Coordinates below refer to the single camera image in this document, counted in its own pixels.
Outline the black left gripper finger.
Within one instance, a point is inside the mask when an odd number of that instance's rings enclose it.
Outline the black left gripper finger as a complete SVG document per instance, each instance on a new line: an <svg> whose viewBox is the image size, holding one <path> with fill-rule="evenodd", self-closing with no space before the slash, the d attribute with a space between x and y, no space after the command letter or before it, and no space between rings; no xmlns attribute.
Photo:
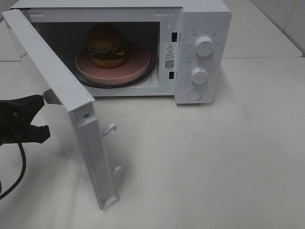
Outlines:
<svg viewBox="0 0 305 229"><path fill-rule="evenodd" d="M9 101L14 114L24 123L31 124L36 114L44 106L42 95L31 95Z"/></svg>
<svg viewBox="0 0 305 229"><path fill-rule="evenodd" d="M35 126L27 123L20 125L21 143L44 143L50 136L51 134L48 125Z"/></svg>

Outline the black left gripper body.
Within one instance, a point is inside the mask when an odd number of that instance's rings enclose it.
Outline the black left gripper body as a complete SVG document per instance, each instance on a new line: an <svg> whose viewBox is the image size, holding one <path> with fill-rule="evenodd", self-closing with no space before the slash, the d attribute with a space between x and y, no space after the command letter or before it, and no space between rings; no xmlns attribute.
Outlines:
<svg viewBox="0 0 305 229"><path fill-rule="evenodd" d="M19 129L22 100L0 101L0 145L22 143Z"/></svg>

